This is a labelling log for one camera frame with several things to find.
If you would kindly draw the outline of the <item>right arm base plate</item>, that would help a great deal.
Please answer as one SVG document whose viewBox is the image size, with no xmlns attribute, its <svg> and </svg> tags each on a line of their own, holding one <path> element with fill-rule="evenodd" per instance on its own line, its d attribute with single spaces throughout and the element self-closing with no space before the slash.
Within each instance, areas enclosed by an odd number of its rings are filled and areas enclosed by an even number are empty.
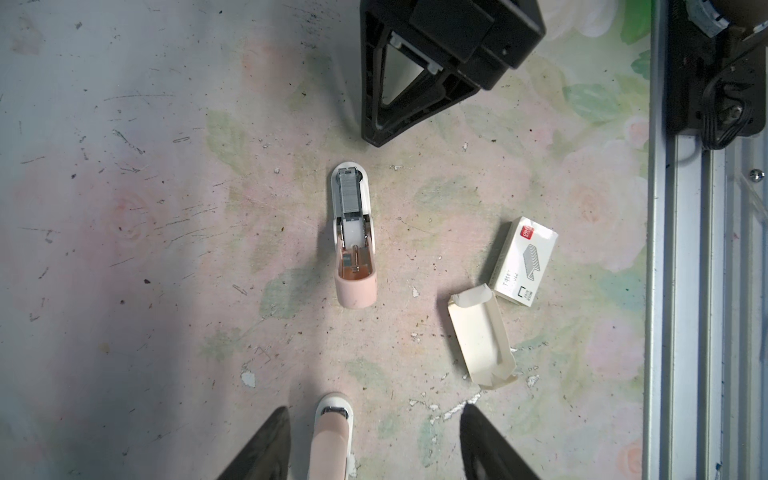
<svg viewBox="0 0 768 480">
<path fill-rule="evenodd" d="M 666 125 L 722 150 L 767 122 L 767 3 L 670 1 Z"/>
</svg>

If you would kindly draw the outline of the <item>white staple box sleeve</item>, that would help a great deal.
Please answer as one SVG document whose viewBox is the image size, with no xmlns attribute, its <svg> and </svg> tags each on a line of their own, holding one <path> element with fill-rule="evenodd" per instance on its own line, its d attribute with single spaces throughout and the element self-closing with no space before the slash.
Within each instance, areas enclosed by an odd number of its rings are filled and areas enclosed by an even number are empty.
<svg viewBox="0 0 768 480">
<path fill-rule="evenodd" d="M 502 298 L 531 307 L 558 234 L 530 218 L 521 216 L 509 228 L 489 287 Z"/>
</svg>

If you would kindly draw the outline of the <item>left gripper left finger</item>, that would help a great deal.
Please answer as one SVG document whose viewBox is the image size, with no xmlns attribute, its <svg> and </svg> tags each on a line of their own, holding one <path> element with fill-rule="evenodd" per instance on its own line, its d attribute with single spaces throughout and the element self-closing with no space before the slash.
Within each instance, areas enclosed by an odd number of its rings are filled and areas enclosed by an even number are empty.
<svg viewBox="0 0 768 480">
<path fill-rule="evenodd" d="M 262 424 L 218 480 L 286 480 L 291 451 L 288 408 L 278 407 Z"/>
</svg>

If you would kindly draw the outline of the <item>cardboard staple tray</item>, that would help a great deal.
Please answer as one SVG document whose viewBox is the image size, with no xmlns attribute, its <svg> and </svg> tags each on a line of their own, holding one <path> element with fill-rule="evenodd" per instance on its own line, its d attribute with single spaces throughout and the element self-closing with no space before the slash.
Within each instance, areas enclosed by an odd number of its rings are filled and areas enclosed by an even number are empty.
<svg viewBox="0 0 768 480">
<path fill-rule="evenodd" d="M 500 307 L 486 284 L 453 294 L 448 313 L 473 383 L 495 390 L 517 379 Z"/>
</svg>

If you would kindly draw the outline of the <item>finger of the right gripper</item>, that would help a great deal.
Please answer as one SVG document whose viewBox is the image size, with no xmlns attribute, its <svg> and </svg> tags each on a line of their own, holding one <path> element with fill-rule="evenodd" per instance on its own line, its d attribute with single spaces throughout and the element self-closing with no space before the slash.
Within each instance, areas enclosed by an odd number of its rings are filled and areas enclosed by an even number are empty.
<svg viewBox="0 0 768 480">
<path fill-rule="evenodd" d="M 361 136 L 375 147 L 480 90 L 451 54 L 411 24 L 415 5 L 360 3 Z"/>
</svg>

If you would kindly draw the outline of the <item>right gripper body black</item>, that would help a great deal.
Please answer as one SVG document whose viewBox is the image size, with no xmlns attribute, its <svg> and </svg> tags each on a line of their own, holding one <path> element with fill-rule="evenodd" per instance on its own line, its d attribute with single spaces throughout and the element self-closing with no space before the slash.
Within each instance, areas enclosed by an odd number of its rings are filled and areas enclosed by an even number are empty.
<svg viewBox="0 0 768 480">
<path fill-rule="evenodd" d="M 519 68 L 546 35 L 536 1 L 420 0 L 409 24 L 484 90 Z"/>
</svg>

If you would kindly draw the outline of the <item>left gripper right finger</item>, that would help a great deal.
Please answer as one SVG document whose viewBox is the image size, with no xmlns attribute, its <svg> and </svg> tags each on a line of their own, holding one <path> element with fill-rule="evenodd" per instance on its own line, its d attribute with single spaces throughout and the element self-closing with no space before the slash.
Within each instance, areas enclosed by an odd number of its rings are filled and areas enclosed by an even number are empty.
<svg viewBox="0 0 768 480">
<path fill-rule="evenodd" d="M 460 417 L 460 446 L 468 480 L 539 480 L 487 417 L 466 404 Z"/>
</svg>

